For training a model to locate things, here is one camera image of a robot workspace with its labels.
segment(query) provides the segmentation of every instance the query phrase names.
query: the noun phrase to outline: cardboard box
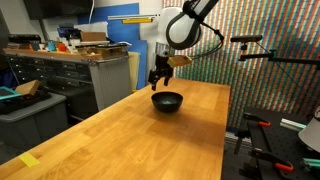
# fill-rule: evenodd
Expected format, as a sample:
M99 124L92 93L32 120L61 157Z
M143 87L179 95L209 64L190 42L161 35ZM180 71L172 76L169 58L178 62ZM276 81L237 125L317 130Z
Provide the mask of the cardboard box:
M36 94L37 89L40 86L40 81L34 80L28 83L22 84L18 86L15 91L21 95L31 95L34 96Z
M81 32L81 41L106 41L106 33L104 32Z

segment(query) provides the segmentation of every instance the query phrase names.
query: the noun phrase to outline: bin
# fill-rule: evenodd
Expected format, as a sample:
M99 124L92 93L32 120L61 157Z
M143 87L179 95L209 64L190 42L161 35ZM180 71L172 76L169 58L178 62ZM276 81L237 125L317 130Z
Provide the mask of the bin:
M10 114L0 115L0 141L29 150L68 128L66 97L51 97Z

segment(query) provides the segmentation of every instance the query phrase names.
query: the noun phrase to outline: butcher block tabletop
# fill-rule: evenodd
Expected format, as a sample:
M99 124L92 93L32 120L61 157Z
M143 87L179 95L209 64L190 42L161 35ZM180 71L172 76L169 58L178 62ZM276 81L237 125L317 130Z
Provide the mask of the butcher block tabletop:
M30 149L37 165L3 164L0 179L221 179L230 87L162 79L159 91L183 96L178 112L155 110L149 85Z

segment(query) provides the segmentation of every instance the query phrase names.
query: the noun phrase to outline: metal cabinet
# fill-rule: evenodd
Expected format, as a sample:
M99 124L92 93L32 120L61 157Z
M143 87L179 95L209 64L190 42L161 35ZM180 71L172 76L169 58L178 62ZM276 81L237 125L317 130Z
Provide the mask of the metal cabinet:
M86 119L131 94L128 54L100 61L52 59L7 54L20 84L40 80L41 87L67 97L68 115Z

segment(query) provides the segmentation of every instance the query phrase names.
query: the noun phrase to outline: black bowl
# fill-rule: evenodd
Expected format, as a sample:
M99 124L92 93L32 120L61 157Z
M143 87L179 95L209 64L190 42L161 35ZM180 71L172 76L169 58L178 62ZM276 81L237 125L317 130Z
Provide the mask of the black bowl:
M158 92L151 97L154 107L164 113L178 111L182 104L183 97L175 92Z

